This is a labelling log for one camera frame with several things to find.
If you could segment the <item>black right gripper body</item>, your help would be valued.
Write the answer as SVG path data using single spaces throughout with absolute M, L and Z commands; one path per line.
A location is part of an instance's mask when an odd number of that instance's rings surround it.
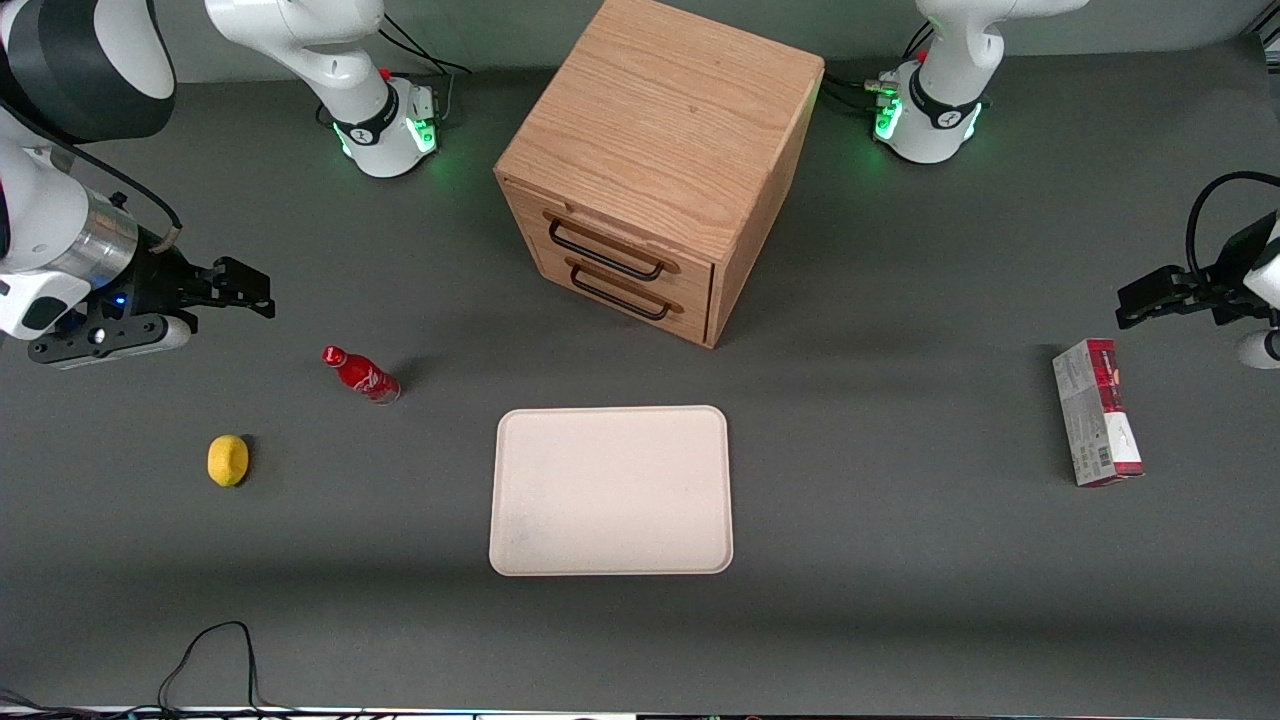
M 224 306 L 212 270 L 189 263 L 177 249 L 140 250 L 104 288 L 104 316 L 111 320 L 152 313 L 183 316 L 187 307 Z

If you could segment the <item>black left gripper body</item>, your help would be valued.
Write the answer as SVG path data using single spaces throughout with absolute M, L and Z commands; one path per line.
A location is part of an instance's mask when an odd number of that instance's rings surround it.
M 1216 325 L 1243 319 L 1277 324 L 1277 301 L 1245 284 L 1245 277 L 1263 263 L 1277 260 L 1277 213 L 1260 218 L 1230 236 L 1215 263 L 1203 266 L 1196 254 L 1199 213 L 1189 217 L 1189 268 L 1198 279 L 1193 313 L 1210 313 Z

